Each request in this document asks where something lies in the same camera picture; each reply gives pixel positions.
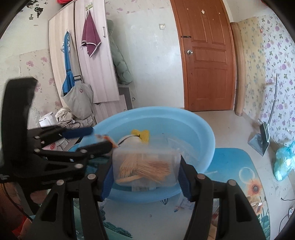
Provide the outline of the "orange white snack wrapper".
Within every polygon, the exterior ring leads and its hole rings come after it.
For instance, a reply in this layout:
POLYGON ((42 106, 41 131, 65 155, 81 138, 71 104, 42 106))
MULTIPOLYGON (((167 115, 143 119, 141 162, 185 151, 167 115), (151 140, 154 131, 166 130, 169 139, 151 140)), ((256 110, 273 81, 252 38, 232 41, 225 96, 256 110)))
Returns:
POLYGON ((119 145, 108 135, 99 135, 95 134, 96 139, 98 142, 109 141, 112 144, 112 148, 118 148, 119 145))

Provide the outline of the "clear toothpick box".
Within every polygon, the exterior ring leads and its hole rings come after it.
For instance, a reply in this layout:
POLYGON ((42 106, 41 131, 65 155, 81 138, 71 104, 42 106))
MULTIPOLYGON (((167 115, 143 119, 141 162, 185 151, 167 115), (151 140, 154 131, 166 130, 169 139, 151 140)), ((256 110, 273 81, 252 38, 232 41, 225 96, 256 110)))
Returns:
POLYGON ((119 186, 161 188, 176 185, 181 154, 168 147, 135 145, 112 153, 114 181, 119 186))

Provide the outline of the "white pink electric kettle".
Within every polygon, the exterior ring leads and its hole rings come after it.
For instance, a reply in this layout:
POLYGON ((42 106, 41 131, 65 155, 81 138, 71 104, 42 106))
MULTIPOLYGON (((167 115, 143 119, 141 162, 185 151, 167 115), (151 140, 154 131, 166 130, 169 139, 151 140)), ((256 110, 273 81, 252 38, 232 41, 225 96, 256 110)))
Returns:
MULTIPOLYGON (((53 112, 49 112, 42 116, 39 119, 39 125, 42 129, 49 131, 50 133, 55 133, 58 128, 58 122, 55 118, 53 112)), ((68 145, 69 141, 66 138, 58 138, 57 136, 53 136, 46 141, 49 143, 43 147, 44 150, 56 150, 56 151, 63 151, 65 147, 68 145)))

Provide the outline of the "grey tote bag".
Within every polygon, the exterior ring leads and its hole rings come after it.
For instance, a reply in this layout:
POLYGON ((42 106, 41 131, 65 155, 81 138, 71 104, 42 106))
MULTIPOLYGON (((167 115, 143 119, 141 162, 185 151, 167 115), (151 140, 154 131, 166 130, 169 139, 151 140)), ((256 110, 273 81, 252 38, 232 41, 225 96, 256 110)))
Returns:
POLYGON ((92 115, 93 90, 90 85, 78 80, 68 92, 62 92, 61 97, 78 119, 86 119, 92 115))

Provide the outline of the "blue hanging apron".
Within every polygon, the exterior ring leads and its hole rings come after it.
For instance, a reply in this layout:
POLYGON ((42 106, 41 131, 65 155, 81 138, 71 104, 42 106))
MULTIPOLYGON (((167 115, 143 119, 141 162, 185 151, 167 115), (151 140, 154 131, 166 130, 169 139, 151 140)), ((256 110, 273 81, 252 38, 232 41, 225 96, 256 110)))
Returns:
POLYGON ((66 31, 61 51, 64 53, 65 60, 65 80, 62 86, 62 94, 65 96, 75 85, 74 75, 70 65, 70 33, 66 31))

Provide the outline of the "yellow white plush doll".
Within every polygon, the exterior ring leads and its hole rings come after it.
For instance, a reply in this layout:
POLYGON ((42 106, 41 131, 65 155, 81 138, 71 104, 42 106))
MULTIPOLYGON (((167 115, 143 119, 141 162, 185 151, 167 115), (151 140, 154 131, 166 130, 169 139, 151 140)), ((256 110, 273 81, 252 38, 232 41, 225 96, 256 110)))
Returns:
POLYGON ((133 129, 130 135, 123 136, 117 143, 119 147, 145 144, 147 145, 150 141, 150 132, 148 130, 139 131, 133 129))

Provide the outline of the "light blue plastic bag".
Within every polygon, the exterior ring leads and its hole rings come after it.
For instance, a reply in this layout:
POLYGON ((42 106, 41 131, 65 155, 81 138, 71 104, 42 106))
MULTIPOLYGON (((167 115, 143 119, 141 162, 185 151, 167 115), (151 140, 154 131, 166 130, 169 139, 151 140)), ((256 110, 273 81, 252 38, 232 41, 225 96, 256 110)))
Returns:
POLYGON ((273 167, 273 174, 277 181, 284 180, 291 170, 294 169, 294 141, 288 145, 283 146, 275 153, 275 164, 273 167))

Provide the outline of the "light wooden wardrobe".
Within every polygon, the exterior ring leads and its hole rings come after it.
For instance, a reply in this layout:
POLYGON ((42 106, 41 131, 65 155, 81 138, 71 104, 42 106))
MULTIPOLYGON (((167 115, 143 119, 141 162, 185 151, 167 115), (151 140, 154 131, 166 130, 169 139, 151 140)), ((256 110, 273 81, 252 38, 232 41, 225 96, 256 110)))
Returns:
POLYGON ((65 60, 61 51, 66 31, 70 33, 70 65, 75 79, 93 90, 92 115, 97 123, 125 111, 126 101, 119 95, 105 15, 105 1, 71 1, 48 22, 48 41, 51 66, 58 95, 61 97, 65 80, 65 60), (101 44, 92 57, 81 46, 86 14, 90 10, 101 44))

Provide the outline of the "light blue plastic basin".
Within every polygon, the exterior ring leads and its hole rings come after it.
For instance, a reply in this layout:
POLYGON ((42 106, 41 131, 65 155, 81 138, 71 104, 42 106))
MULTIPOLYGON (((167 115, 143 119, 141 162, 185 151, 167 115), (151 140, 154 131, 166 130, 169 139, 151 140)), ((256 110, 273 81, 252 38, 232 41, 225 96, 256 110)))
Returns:
POLYGON ((79 146, 97 143, 96 135, 108 135, 119 142, 133 129, 148 130, 150 144, 155 147, 180 150, 198 173, 204 173, 211 164, 216 141, 210 125, 192 112, 173 107, 141 107, 115 114, 98 123, 79 146))

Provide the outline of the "green quilted bedding roll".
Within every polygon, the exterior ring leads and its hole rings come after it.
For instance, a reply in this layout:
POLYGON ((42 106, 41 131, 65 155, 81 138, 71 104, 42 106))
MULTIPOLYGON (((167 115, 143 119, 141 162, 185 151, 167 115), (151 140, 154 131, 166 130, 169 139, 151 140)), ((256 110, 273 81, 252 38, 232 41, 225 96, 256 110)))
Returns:
POLYGON ((124 60, 124 57, 122 56, 122 53, 119 50, 112 36, 114 31, 114 22, 112 20, 107 19, 107 29, 110 41, 110 49, 112 53, 112 61, 117 76, 117 82, 120 85, 129 85, 133 82, 133 77, 131 76, 126 61, 124 60))

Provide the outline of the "maroon hanging towel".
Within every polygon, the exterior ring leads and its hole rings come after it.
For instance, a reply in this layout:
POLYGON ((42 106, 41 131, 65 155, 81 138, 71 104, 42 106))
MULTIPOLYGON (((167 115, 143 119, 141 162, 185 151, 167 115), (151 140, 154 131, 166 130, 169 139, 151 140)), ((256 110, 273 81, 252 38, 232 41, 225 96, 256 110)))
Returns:
POLYGON ((100 36, 96 30, 95 22, 93 21, 90 10, 88 10, 84 21, 81 46, 86 47, 88 56, 92 57, 101 43, 100 36))

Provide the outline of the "brown wooden door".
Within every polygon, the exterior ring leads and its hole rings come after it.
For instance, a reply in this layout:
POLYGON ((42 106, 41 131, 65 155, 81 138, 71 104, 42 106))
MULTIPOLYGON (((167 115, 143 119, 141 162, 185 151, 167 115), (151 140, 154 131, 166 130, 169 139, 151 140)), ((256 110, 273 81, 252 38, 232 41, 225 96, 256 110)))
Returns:
POLYGON ((226 111, 235 98, 235 48, 223 1, 171 1, 183 66, 185 109, 226 111))

